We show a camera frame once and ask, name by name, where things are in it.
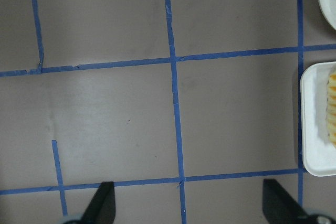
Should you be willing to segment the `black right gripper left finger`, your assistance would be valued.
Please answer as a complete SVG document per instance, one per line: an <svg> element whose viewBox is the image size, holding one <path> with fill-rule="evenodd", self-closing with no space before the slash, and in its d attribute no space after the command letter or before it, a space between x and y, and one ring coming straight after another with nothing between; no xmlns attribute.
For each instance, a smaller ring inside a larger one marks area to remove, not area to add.
<svg viewBox="0 0 336 224"><path fill-rule="evenodd" d="M103 182L83 213L80 223L113 224L116 216L114 182Z"/></svg>

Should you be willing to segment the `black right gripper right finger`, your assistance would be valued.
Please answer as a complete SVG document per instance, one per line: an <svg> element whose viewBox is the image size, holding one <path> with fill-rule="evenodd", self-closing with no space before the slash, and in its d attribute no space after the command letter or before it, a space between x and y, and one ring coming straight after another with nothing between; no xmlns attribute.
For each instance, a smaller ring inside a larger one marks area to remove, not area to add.
<svg viewBox="0 0 336 224"><path fill-rule="evenodd" d="M263 214L270 224L312 223L311 217L275 179L264 179Z"/></svg>

